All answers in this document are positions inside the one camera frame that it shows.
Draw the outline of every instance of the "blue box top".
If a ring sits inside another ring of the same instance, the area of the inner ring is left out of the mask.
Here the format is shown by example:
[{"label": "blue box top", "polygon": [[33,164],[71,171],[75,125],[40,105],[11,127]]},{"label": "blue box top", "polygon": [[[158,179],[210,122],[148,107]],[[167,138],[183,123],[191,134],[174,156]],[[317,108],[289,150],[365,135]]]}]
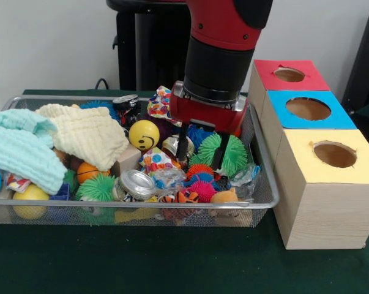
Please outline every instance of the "blue box top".
[{"label": "blue box top", "polygon": [[287,129],[357,129],[330,91],[268,91]]}]

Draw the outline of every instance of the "wire mesh basket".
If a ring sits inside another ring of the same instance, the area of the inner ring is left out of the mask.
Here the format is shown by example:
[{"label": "wire mesh basket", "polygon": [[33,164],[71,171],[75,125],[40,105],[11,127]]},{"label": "wire mesh basket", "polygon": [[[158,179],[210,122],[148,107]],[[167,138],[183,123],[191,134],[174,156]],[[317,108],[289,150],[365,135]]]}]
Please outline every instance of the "wire mesh basket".
[{"label": "wire mesh basket", "polygon": [[[92,100],[112,101],[112,97],[20,96],[10,99],[3,110],[36,110],[46,104],[71,106]],[[141,99],[146,111],[147,99]],[[267,209],[279,201],[277,185],[269,161],[255,109],[250,105],[242,123],[241,140],[261,172],[252,201],[211,203],[81,202],[12,200],[12,193],[0,193],[0,224],[41,225],[149,225],[187,227],[256,227]]]}]

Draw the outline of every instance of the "round hole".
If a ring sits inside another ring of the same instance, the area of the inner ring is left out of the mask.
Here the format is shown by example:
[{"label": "round hole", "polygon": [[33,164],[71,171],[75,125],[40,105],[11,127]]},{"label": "round hole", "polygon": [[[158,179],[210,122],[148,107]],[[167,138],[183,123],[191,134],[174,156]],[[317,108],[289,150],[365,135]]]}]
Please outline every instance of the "round hole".
[{"label": "round hole", "polygon": [[320,142],[314,147],[316,156],[333,167],[351,167],[357,160],[356,153],[350,147],[337,142]]},{"label": "round hole", "polygon": [[287,101],[286,108],[299,118],[319,121],[331,115],[331,109],[323,102],[306,97],[298,97]]},{"label": "round hole", "polygon": [[291,69],[289,67],[280,67],[274,74],[283,81],[288,81],[290,83],[298,83],[305,78],[305,74],[297,69]]}]

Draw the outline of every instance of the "black cable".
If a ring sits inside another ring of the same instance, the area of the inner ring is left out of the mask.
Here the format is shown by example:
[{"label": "black cable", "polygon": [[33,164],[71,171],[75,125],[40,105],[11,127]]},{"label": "black cable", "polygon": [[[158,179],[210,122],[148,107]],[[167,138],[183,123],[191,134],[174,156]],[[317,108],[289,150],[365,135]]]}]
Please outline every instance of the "black cable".
[{"label": "black cable", "polygon": [[110,87],[108,86],[108,83],[106,82],[106,80],[105,80],[104,78],[101,78],[101,79],[99,79],[99,80],[97,81],[97,84],[96,84],[96,86],[94,87],[96,90],[99,88],[99,86],[100,86],[101,82],[103,82],[103,83],[104,83],[104,85],[105,85],[105,89],[107,89],[107,90],[109,90],[109,89],[110,89]]}]

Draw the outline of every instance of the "light blue towel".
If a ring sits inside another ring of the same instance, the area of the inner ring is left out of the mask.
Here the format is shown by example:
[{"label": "light blue towel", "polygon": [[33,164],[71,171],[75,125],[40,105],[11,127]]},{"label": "light blue towel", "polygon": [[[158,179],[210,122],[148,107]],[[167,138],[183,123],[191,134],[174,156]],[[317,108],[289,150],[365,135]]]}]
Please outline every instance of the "light blue towel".
[{"label": "light blue towel", "polygon": [[55,195],[67,169],[51,150],[49,130],[55,131],[55,125],[30,110],[0,112],[0,169],[30,179]]}]

